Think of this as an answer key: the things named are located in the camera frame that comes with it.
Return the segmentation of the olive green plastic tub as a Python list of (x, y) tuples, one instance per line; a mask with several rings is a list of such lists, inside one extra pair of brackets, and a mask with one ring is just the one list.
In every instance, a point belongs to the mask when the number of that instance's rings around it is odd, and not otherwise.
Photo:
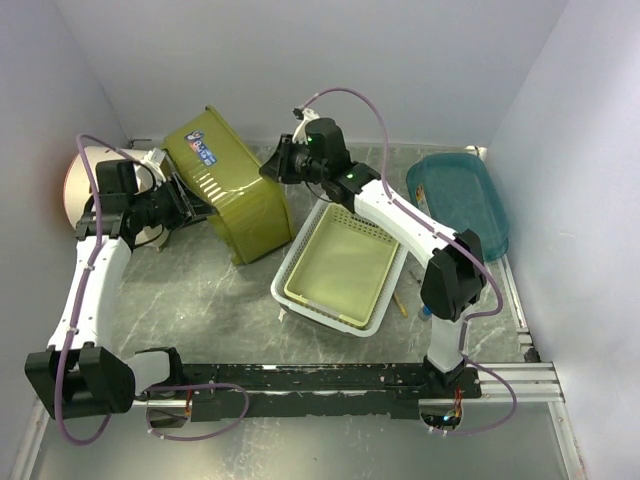
[(208, 221), (233, 264), (250, 264), (293, 240), (283, 189), (259, 173), (257, 157), (213, 106), (168, 134), (162, 148), (189, 189), (214, 207)]

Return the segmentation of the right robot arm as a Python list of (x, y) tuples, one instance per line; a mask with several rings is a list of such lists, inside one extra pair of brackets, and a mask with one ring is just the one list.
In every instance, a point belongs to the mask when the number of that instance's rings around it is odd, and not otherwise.
[(281, 136), (261, 174), (281, 184), (320, 186), (327, 200), (382, 228), (422, 265), (420, 297), (432, 314), (424, 384), (431, 395), (448, 396), (465, 368), (463, 319), (487, 283), (478, 235), (436, 222), (398, 195), (376, 170), (353, 161), (333, 119), (311, 109), (297, 109), (294, 115), (298, 126)]

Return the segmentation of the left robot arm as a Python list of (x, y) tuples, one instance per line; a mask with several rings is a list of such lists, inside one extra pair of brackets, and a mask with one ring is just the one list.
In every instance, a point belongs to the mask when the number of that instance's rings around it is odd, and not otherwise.
[(136, 165), (97, 164), (98, 192), (76, 225), (76, 267), (63, 314), (46, 349), (25, 361), (27, 379), (54, 419), (125, 413), (149, 389), (173, 399), (187, 385), (175, 348), (151, 348), (123, 360), (111, 350), (110, 328), (138, 234), (155, 227), (179, 230), (216, 210), (176, 174), (140, 190)]

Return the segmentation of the translucent blue plastic container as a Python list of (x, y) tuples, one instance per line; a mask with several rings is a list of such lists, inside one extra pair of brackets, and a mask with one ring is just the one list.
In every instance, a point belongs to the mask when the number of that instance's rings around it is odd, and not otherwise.
[(426, 156), (408, 170), (411, 203), (435, 221), (480, 238), (483, 258), (493, 262), (509, 246), (509, 222), (484, 162), (470, 153)]

